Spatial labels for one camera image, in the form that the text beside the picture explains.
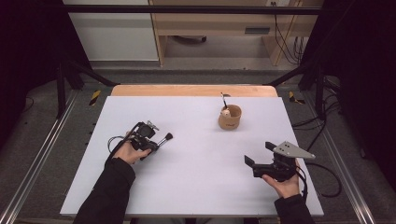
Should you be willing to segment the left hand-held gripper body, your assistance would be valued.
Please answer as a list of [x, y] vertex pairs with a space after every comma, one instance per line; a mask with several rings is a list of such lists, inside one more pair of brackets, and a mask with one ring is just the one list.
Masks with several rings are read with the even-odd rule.
[[137, 140], [139, 142], [146, 140], [155, 146], [158, 144], [153, 142], [151, 137], [154, 136], [157, 131], [158, 128], [150, 120], [147, 122], [140, 121], [136, 123], [136, 125], [128, 133], [128, 139], [131, 141], [131, 144], [133, 140]]

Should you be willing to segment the thick black makeup brush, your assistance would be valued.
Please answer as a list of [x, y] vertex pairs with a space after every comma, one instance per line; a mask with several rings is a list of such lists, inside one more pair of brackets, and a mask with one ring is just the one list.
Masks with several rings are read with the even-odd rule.
[[165, 138], [163, 138], [159, 143], [158, 143], [158, 147], [161, 147], [162, 145], [164, 145], [167, 141], [173, 139], [173, 135], [171, 133], [168, 133]]

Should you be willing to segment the yellow clamp left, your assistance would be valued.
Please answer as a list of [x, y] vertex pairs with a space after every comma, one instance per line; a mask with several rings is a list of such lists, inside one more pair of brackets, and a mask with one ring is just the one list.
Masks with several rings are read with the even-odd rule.
[[100, 90], [94, 91], [94, 93], [92, 94], [92, 98], [89, 102], [89, 105], [95, 105], [95, 103], [97, 102], [97, 99], [99, 98], [100, 93], [101, 93]]

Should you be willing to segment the wooden cup with bear figure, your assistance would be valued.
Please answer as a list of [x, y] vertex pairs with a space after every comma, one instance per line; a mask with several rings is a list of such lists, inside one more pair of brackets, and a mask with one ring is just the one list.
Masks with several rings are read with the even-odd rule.
[[242, 110], [238, 105], [228, 105], [220, 110], [218, 124], [223, 130], [235, 130], [238, 128]]

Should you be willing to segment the person's right hand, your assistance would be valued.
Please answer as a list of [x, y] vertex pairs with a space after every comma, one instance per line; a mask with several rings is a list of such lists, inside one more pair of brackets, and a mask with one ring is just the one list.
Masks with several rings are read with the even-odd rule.
[[297, 174], [283, 182], [278, 182], [269, 175], [263, 175], [262, 179], [276, 191], [279, 198], [287, 199], [300, 193]]

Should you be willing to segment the black horizontal frame bar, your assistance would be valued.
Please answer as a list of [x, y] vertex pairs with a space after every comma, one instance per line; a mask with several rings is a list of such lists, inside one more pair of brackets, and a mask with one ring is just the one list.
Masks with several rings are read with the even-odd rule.
[[226, 7], [226, 6], [137, 6], [137, 5], [64, 5], [73, 13], [169, 13], [169, 14], [253, 14], [319, 15], [321, 7]]

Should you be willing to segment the black curtain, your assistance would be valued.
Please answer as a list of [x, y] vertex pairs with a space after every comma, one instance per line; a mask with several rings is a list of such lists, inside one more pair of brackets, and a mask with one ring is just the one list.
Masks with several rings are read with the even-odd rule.
[[396, 0], [324, 0], [304, 59], [334, 30], [320, 55], [340, 80], [341, 102], [362, 148], [396, 191]]
[[0, 149], [27, 93], [56, 78], [64, 57], [90, 62], [63, 0], [0, 0]]

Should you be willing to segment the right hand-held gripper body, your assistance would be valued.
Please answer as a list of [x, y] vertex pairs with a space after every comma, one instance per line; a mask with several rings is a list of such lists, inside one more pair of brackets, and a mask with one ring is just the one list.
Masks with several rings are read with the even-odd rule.
[[252, 167], [254, 177], [269, 175], [279, 182], [293, 177], [297, 172], [296, 160], [313, 160], [316, 156], [296, 145], [284, 141], [276, 146], [273, 152], [273, 162], [271, 164], [255, 164]]

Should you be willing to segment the yellow clamp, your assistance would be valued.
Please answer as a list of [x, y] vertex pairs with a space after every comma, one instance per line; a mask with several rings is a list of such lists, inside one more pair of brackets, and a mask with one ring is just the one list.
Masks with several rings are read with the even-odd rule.
[[97, 102], [97, 99], [99, 98], [100, 93], [101, 93], [100, 90], [94, 91], [94, 93], [92, 94], [92, 98], [89, 102], [89, 105], [95, 105], [95, 103]]
[[292, 102], [292, 103], [296, 103], [299, 105], [305, 105], [305, 100], [296, 99], [293, 91], [289, 91], [289, 99], [290, 99], [290, 102]]

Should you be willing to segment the black metal stand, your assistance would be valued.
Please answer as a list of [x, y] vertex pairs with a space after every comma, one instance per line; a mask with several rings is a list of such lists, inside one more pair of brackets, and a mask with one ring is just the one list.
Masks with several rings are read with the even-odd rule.
[[117, 86], [116, 82], [96, 74], [91, 68], [88, 68], [87, 66], [81, 65], [74, 61], [61, 61], [56, 71], [58, 119], [64, 114], [66, 110], [65, 82], [68, 81], [73, 90], [81, 90], [84, 86], [84, 81], [80, 77], [80, 74], [85, 74], [108, 87]]
[[302, 78], [298, 84], [298, 87], [301, 91], [309, 90], [313, 84], [316, 84], [315, 88], [315, 112], [318, 117], [322, 120], [325, 120], [325, 109], [324, 109], [324, 100], [323, 100], [323, 91], [325, 86], [325, 76], [324, 70], [321, 68], [319, 63], [315, 63], [313, 61], [303, 63], [299, 65], [297, 68], [289, 71], [286, 75], [283, 75], [279, 78], [276, 78], [269, 83], [265, 83], [265, 86], [276, 87], [281, 83], [291, 79], [292, 77], [296, 77], [297, 75], [302, 75]]

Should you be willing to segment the wooden desk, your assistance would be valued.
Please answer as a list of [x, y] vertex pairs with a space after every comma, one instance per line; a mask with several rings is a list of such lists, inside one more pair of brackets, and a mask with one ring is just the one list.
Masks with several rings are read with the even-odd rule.
[[[324, 0], [148, 0], [152, 6], [321, 7]], [[277, 66], [292, 36], [309, 37], [315, 15], [169, 14], [152, 15], [156, 35], [259, 36]]]

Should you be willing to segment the person's left hand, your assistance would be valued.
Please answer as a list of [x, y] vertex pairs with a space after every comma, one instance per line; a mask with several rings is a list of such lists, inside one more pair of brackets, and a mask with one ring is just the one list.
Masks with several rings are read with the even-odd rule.
[[136, 161], [146, 158], [149, 153], [151, 152], [150, 149], [146, 150], [136, 150], [129, 140], [121, 143], [118, 150], [114, 153], [114, 159], [122, 159], [123, 161], [127, 162], [128, 164], [132, 165]]

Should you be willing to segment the yellow clamp right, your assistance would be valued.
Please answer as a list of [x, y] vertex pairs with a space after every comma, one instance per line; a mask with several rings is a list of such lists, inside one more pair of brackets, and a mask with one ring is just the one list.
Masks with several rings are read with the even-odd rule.
[[296, 103], [299, 105], [305, 105], [305, 100], [296, 99], [293, 91], [289, 91], [289, 99], [290, 99], [290, 102], [292, 102], [292, 103]]

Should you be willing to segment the white cabinet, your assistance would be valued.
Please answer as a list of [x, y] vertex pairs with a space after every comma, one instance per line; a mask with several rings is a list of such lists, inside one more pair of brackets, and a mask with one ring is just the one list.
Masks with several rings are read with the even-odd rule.
[[69, 16], [92, 62], [158, 60], [149, 13], [70, 13]]

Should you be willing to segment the white table board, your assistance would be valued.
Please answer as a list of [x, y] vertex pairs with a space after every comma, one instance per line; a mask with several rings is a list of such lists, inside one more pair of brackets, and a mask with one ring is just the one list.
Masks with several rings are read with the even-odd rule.
[[279, 97], [230, 97], [242, 109], [240, 125], [225, 131], [218, 125], [219, 97], [106, 98], [61, 212], [73, 216], [102, 173], [117, 136], [139, 121], [158, 127], [159, 150], [134, 165], [129, 217], [266, 217], [275, 214], [276, 192], [253, 175], [245, 162], [273, 159], [265, 145], [294, 143], [296, 137]]

